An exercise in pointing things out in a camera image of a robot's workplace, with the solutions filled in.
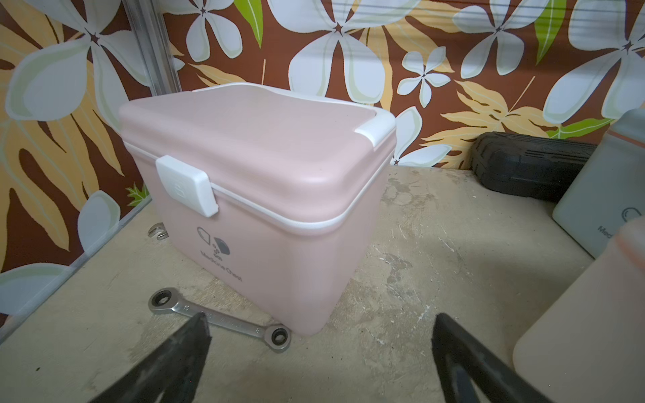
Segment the silver ratchet wrench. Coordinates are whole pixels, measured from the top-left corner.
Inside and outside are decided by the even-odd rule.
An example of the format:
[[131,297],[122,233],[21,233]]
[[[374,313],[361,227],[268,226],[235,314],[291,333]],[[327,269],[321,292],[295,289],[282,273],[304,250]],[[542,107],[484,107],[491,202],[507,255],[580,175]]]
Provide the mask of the silver ratchet wrench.
[[260,339],[275,353],[287,351],[292,342],[291,331],[282,324],[261,326],[232,317],[195,302],[189,302],[179,290],[173,287],[155,292],[149,299],[148,307],[154,314],[176,313],[185,317],[193,317],[203,313],[210,325]]

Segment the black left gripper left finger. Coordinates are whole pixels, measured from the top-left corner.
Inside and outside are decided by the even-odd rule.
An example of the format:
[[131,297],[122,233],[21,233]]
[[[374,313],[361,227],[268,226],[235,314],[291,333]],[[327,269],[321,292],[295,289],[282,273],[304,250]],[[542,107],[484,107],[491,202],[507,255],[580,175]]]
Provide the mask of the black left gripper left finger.
[[212,337],[199,313],[92,400],[94,402],[192,402]]

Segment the white and salmon first aid box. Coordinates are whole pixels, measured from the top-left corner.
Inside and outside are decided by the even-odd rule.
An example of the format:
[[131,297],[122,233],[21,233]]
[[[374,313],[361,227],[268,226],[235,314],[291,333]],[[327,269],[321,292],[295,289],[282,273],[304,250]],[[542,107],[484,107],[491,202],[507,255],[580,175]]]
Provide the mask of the white and salmon first aid box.
[[644,220],[605,251],[518,340],[514,369],[554,402],[644,400]]

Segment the pink medicine chest box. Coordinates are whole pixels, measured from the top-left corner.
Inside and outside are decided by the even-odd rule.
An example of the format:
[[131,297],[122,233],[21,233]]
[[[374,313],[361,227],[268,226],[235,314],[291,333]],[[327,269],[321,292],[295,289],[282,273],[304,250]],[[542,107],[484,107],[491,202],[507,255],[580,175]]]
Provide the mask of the pink medicine chest box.
[[394,116],[237,82],[119,118],[171,244],[293,332],[320,332],[376,226]]

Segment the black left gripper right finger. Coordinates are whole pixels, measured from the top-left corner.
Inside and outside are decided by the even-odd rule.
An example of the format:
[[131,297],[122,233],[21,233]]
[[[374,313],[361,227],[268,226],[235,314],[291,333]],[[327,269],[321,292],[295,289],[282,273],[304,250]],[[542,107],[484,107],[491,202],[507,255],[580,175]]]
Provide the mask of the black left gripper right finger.
[[491,402],[548,402],[450,315],[435,318],[432,353],[447,402],[478,402],[481,390]]

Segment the metal bolt on table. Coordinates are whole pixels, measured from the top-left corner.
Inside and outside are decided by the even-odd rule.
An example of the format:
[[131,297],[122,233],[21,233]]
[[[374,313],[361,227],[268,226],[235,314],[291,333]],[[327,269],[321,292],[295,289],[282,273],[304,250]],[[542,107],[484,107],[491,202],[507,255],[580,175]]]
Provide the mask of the metal bolt on table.
[[156,238],[157,240],[164,240],[169,237],[164,223],[156,223],[148,231],[149,238]]

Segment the black hard case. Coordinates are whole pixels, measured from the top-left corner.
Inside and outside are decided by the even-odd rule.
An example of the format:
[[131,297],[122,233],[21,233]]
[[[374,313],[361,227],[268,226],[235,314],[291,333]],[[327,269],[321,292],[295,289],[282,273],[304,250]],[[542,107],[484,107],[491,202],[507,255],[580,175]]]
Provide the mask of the black hard case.
[[594,144],[488,132],[471,149],[471,169],[487,189],[558,202],[596,150]]

